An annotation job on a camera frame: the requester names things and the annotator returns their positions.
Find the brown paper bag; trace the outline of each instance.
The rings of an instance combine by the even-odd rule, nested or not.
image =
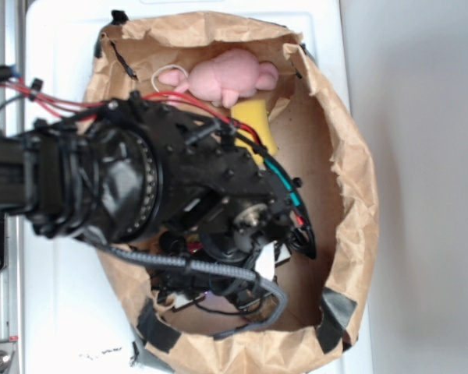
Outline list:
[[[301,194],[317,237],[318,258],[293,253],[277,269],[289,304],[269,330],[213,340],[240,317],[195,307],[153,309],[149,274],[100,254],[108,279],[146,349],[179,373],[301,373],[354,345],[366,304],[378,240],[378,193],[371,153],[332,85],[304,49],[302,36],[272,23],[216,12],[115,21],[99,35],[88,101],[154,92],[151,77],[167,64],[190,71],[231,48],[273,62],[278,86],[258,92],[271,111],[276,155]]]

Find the yellow sponge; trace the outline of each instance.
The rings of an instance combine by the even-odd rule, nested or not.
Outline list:
[[[268,127],[267,107],[265,100],[256,99],[242,101],[231,108],[231,117],[240,122],[246,123],[253,127],[258,133],[260,140],[264,146],[267,147],[269,154],[274,155],[278,152],[278,147],[275,145],[274,138],[272,137],[271,130]],[[251,134],[243,130],[239,130],[248,139],[254,140]],[[246,147],[257,164],[263,164],[262,157],[254,154],[250,146],[243,143],[241,140],[236,140],[237,146]]]

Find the pink plush toy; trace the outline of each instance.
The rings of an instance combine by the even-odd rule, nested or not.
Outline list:
[[[259,63],[251,52],[232,49],[197,64],[189,75],[172,69],[159,74],[158,80],[175,86],[175,92],[189,90],[198,99],[231,108],[240,97],[252,97],[257,90],[273,90],[278,77],[270,62]]]

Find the robotic arm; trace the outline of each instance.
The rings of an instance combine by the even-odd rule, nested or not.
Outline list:
[[[92,125],[79,134],[76,123],[89,118]],[[285,296],[253,272],[258,256],[266,245],[286,245],[315,258],[314,237],[296,183],[237,131],[240,125],[138,92],[53,125],[37,120],[34,130],[0,139],[0,216],[23,214],[38,235],[69,236],[160,270],[160,299],[213,291],[242,312],[276,297],[278,309],[263,322],[269,324]],[[235,139],[260,154],[266,168]],[[164,256],[112,246],[164,229]]]

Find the teal wire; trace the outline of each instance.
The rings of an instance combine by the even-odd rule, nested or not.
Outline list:
[[[291,192],[293,190],[291,183],[289,183],[289,181],[284,178],[280,170],[277,169],[273,163],[271,163],[267,159],[265,159],[264,162],[281,179],[282,184],[286,187],[286,189],[290,191],[289,196],[291,197],[291,200],[293,201],[293,205],[299,206],[301,202],[298,200],[298,197],[296,196],[296,194],[294,192]]]

